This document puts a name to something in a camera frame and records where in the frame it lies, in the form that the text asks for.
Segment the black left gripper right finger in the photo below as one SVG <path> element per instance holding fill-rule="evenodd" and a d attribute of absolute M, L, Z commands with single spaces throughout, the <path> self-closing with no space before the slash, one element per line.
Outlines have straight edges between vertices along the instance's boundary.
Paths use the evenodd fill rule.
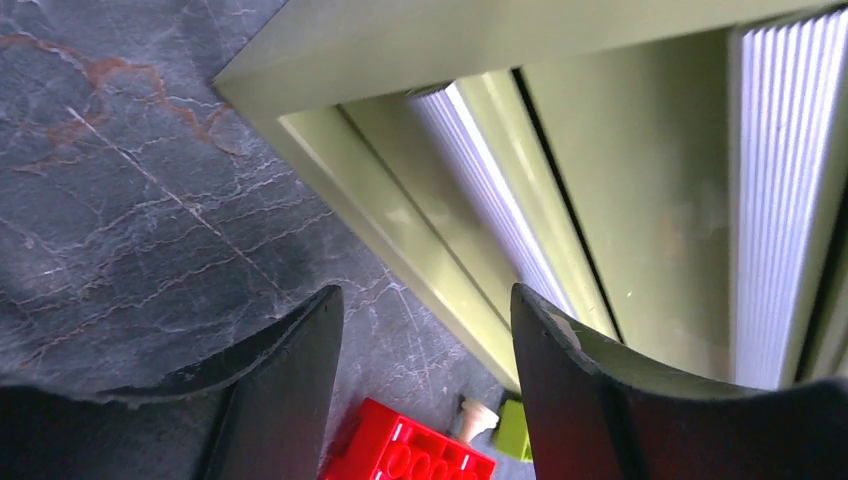
<path fill-rule="evenodd" d="M 843 479 L 847 382 L 768 391 L 690 374 L 524 284 L 513 345 L 540 479 Z"/>

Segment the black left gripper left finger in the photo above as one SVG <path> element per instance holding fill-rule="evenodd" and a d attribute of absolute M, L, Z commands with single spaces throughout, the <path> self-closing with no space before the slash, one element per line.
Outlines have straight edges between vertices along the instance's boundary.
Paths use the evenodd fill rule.
<path fill-rule="evenodd" d="M 285 317 L 147 387 L 1 380 L 5 479 L 314 479 L 341 350 L 327 285 Z"/>

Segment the green drawer cabinet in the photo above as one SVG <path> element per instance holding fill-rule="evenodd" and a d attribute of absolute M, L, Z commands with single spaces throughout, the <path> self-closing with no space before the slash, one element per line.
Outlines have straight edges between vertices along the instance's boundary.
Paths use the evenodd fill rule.
<path fill-rule="evenodd" d="M 843 1 L 290 1 L 215 85 L 510 387 L 516 282 L 702 376 L 847 372 Z"/>

